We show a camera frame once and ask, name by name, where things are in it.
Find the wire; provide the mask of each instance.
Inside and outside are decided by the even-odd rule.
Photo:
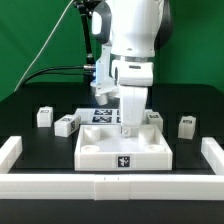
[[[19,87],[24,86],[29,80],[41,76],[41,75],[46,75],[46,74],[51,74],[51,75],[83,75],[83,74],[70,74],[70,73],[58,73],[58,71],[62,70],[77,70],[77,69],[83,69],[83,66],[64,66],[64,67],[53,67],[53,68],[46,68],[42,69],[38,72],[35,72],[34,74],[28,76],[26,79],[24,79]]]
[[[51,31],[49,37],[47,38],[47,40],[45,41],[43,47],[40,49],[39,53],[37,54],[37,56],[34,58],[34,60],[32,61],[32,63],[29,65],[29,67],[27,68],[27,70],[25,71],[25,73],[23,74],[22,78],[20,79],[19,83],[17,84],[14,92],[16,92],[21,83],[23,82],[23,79],[25,78],[25,76],[27,75],[27,73],[30,71],[30,69],[32,68],[32,66],[34,65],[34,63],[38,60],[38,58],[40,57],[40,55],[42,54],[43,50],[45,49],[45,47],[47,46],[47,44],[49,43],[51,37],[53,36],[53,34],[55,33],[56,29],[58,28],[61,20],[63,19],[64,15],[66,14],[66,12],[68,11],[69,7],[71,6],[71,4],[73,3],[74,0],[71,0],[69,2],[69,4],[67,5],[67,7],[65,8],[64,12],[62,13],[61,17],[59,18],[58,22],[56,23],[54,29]]]

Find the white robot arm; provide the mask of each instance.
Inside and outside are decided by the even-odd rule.
[[[106,0],[93,13],[92,33],[103,45],[96,63],[96,99],[107,103],[109,92],[120,97],[126,137],[142,124],[163,8],[164,0]],[[111,66],[110,55],[115,58]]]

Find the green backdrop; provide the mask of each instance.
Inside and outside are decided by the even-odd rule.
[[[70,0],[0,0],[0,100],[13,92]],[[201,83],[224,91],[224,1],[170,0],[174,32],[157,52],[156,83]],[[95,55],[100,47],[92,40]],[[85,48],[76,9],[71,7],[32,72],[82,65]],[[80,78],[44,78],[81,81]]]

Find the black symbol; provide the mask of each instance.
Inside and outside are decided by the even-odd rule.
[[[72,120],[71,118],[67,118],[67,117],[65,117],[65,118],[63,118],[61,121],[69,122],[69,121],[71,121],[71,120]]]
[[[183,123],[186,123],[186,124],[192,124],[192,121],[189,121],[189,120],[183,120]]]
[[[95,110],[94,115],[112,115],[113,110]]]
[[[149,115],[151,118],[159,118],[158,115]]]
[[[111,123],[112,117],[93,117],[93,123]]]
[[[49,110],[41,110],[40,113],[49,113]]]
[[[121,123],[121,118],[117,117],[117,123]]]
[[[71,123],[71,132],[75,130],[75,121]]]
[[[118,156],[118,168],[130,167],[130,156]]]

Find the cube with black marking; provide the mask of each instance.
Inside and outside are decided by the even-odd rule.
[[[182,117],[179,123],[178,138],[193,139],[196,126],[196,118],[192,116]]]
[[[81,122],[78,115],[65,115],[54,123],[55,136],[68,137],[74,133]]]
[[[53,121],[53,107],[40,107],[37,113],[37,127],[51,127]]]
[[[163,119],[158,112],[147,112],[149,124],[157,125],[161,133],[163,133]]]

